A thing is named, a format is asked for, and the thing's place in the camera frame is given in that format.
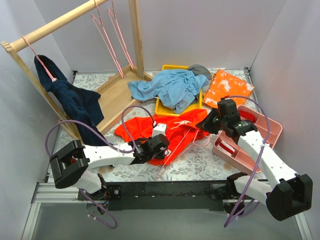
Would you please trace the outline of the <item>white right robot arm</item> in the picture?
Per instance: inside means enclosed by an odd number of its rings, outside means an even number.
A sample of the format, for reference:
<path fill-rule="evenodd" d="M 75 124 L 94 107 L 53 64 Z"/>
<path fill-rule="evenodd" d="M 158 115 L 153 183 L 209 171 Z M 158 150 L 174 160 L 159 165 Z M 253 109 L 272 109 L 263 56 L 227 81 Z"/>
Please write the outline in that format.
<path fill-rule="evenodd" d="M 224 132 L 255 161 L 254 168 L 261 169 L 268 183 L 254 179 L 255 169 L 250 175 L 239 172 L 229 176 L 225 190 L 230 198 L 238 200 L 224 225 L 227 227 L 237 216 L 244 216 L 244 209 L 238 210 L 244 196 L 264 204 L 278 221 L 309 210 L 312 207 L 312 179 L 289 167 L 267 143 L 271 134 L 269 118 L 265 118 L 267 134 L 262 137 L 252 121 L 241 119 L 233 99 L 232 95 L 221 98 L 197 128 L 215 135 Z"/>

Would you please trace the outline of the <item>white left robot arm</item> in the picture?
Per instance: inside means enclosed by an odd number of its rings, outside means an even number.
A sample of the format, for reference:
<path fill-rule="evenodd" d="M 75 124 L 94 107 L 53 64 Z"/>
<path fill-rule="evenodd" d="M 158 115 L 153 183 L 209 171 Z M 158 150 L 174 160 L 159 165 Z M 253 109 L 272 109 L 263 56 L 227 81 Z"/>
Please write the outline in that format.
<path fill-rule="evenodd" d="M 119 150 L 111 146 L 84 145 L 79 140 L 73 140 L 49 158 L 55 187 L 77 187 L 95 200 L 101 200 L 107 193 L 106 183 L 100 174 L 90 172 L 91 169 L 144 164 L 163 157 L 169 144 L 163 134 L 117 145 Z"/>

